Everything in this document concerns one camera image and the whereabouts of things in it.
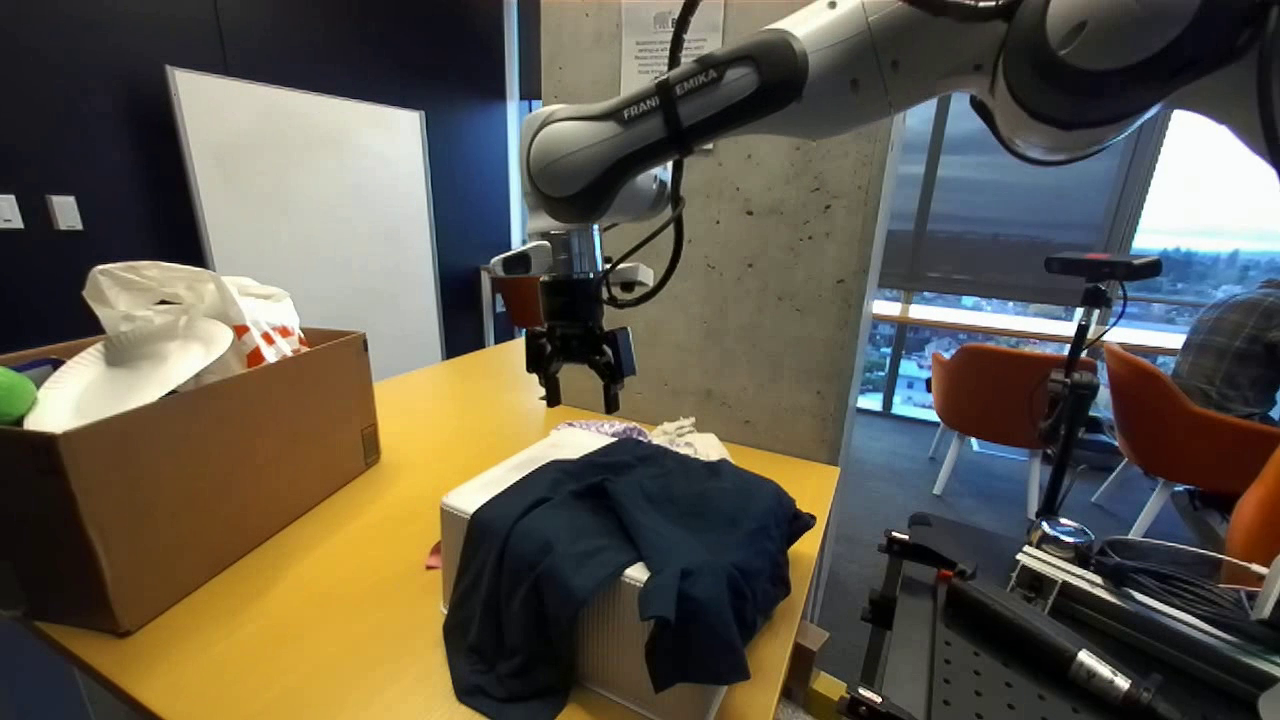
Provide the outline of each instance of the table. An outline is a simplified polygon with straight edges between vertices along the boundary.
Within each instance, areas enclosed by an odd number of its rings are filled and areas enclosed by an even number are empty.
[[[1046,318],[1008,318],[1008,314],[970,314],[970,309],[939,309],[939,303],[901,303],[901,299],[873,299],[873,320],[909,323],[909,330],[945,330],[945,333],[986,333],[986,337],[1026,337],[1026,341],[1059,341],[1072,343],[1072,320]],[[1179,354],[1179,333],[1154,330],[1113,330],[1113,343],[1136,354]]]
[[[383,462],[206,580],[136,638],[36,623],[91,675],[154,717],[421,720],[473,717],[444,665],[439,497],[562,419],[544,408],[521,343],[376,385]],[[816,576],[835,469],[760,450],[733,462],[779,481],[816,528],[790,549],[790,598],[747,649],[752,682],[721,717],[771,717]],[[577,692],[562,717],[622,717]]]

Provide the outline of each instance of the whiteboard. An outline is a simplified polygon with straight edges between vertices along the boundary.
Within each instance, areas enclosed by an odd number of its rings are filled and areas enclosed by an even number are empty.
[[[202,258],[367,337],[370,372],[435,363],[423,111],[166,68]]]

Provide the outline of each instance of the navy garment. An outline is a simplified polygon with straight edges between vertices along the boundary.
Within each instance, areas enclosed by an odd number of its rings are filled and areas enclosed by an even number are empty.
[[[577,682],[577,619],[630,561],[651,574],[651,688],[736,683],[809,528],[771,481],[645,442],[544,466],[466,519],[444,619],[452,688],[483,717],[555,717]]]

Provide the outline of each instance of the orange chair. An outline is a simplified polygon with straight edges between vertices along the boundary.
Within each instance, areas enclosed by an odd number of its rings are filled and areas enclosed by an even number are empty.
[[[1227,516],[1225,552],[1269,570],[1280,556],[1276,516],[1280,516],[1280,450],[1269,455],[1269,466],[1237,501]]]
[[[1280,428],[1190,405],[1154,363],[1120,343],[1104,343],[1104,363],[1122,466],[1154,481],[1128,535],[1152,528],[1175,485],[1238,497],[1280,445]]]
[[[1046,417],[1046,378],[1054,369],[1062,369],[1062,357],[1000,343],[963,343],[952,357],[932,357],[932,408],[952,438],[932,497],[946,487],[959,450],[969,442],[986,442],[1026,453],[1026,516],[1039,513],[1039,426]]]

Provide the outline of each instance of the cardboard box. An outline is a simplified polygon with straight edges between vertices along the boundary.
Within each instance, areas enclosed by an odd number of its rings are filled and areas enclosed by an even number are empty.
[[[521,475],[529,475],[547,462],[586,455],[604,445],[609,438],[600,431],[555,428],[538,445],[507,455],[505,466],[473,475],[466,485],[444,497],[439,504],[444,608],[452,601],[452,580],[464,556],[466,519],[481,513],[481,504],[486,504],[493,497],[498,497],[505,487],[511,487]],[[645,665],[645,640],[651,623],[641,619],[645,586],[649,586],[649,570],[629,563],[622,576],[583,608],[577,623],[581,683],[635,717],[660,717],[660,720],[717,717],[723,701],[723,683],[674,683],[667,692],[651,692],[649,665]]]
[[[136,631],[376,462],[367,341],[308,330],[302,357],[99,426],[0,428],[0,563],[29,616]]]

